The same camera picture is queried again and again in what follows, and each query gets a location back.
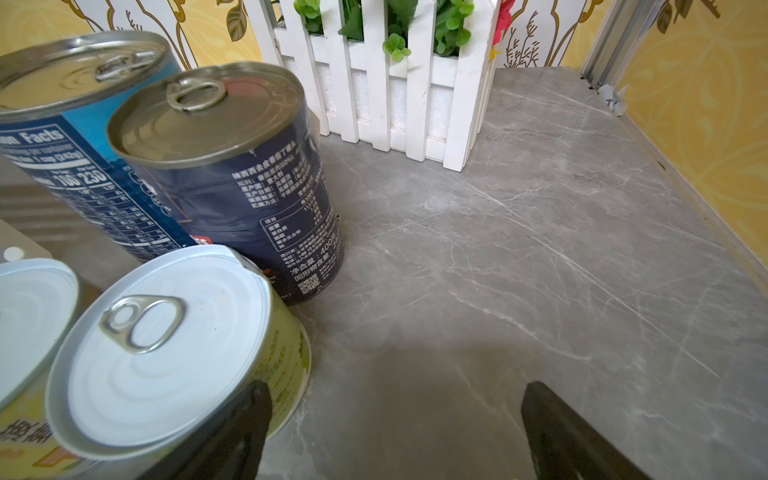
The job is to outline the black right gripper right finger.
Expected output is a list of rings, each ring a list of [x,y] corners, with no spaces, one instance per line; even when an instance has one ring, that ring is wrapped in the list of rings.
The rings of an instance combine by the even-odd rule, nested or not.
[[[521,416],[538,479],[649,479],[543,382],[526,385]]]

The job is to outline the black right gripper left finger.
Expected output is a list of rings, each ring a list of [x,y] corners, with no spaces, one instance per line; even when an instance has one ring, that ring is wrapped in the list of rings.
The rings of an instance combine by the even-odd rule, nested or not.
[[[269,387],[242,387],[143,479],[253,479],[272,418]]]

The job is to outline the green label white lid can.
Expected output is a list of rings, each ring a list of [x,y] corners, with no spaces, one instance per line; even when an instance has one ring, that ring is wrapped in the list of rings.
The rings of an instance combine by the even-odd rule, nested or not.
[[[192,246],[134,269],[79,317],[52,364],[45,412],[70,452],[114,461],[163,453],[254,381],[278,432],[310,379],[301,322],[251,260]]]

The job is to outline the yellow label white lid can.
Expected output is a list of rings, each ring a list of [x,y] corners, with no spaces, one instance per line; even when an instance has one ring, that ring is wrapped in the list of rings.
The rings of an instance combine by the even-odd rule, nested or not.
[[[66,450],[45,413],[50,367],[83,311],[77,275],[53,259],[1,265],[1,477],[73,477],[93,463]]]

